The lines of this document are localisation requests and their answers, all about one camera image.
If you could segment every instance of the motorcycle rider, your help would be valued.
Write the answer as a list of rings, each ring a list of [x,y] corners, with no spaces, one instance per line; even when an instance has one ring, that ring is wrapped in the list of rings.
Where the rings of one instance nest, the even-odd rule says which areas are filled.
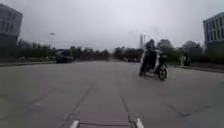
[[[145,45],[145,53],[143,56],[142,65],[140,68],[139,76],[143,76],[149,66],[150,69],[154,69],[156,63],[155,41],[151,39]]]

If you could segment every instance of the car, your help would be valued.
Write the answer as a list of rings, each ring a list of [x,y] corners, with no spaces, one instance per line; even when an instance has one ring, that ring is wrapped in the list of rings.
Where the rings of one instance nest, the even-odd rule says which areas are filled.
[[[67,51],[57,51],[55,61],[56,63],[71,63],[72,57]]]

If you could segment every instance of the road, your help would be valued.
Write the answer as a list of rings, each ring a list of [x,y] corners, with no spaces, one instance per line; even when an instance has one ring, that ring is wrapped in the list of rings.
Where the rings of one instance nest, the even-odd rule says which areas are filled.
[[[139,64],[83,62],[0,68],[0,128],[223,128],[224,74]]]

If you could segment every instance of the curb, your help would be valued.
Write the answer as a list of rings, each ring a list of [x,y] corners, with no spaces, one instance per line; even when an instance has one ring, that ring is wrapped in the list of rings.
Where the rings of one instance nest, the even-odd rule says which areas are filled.
[[[221,69],[200,68],[200,67],[181,67],[181,66],[175,66],[175,67],[182,68],[182,69],[199,70],[199,71],[205,71],[205,72],[224,73],[224,70],[221,70]]]
[[[26,66],[26,65],[38,65],[38,64],[53,64],[53,61],[50,62],[27,62],[27,63],[0,63],[0,67],[11,67],[11,66]]]

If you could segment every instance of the sky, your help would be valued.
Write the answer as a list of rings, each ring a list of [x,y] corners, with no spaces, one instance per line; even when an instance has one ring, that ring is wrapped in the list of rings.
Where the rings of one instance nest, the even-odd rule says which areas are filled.
[[[223,0],[0,0],[23,13],[20,38],[56,48],[139,47],[169,39],[203,44],[203,20],[224,12]]]

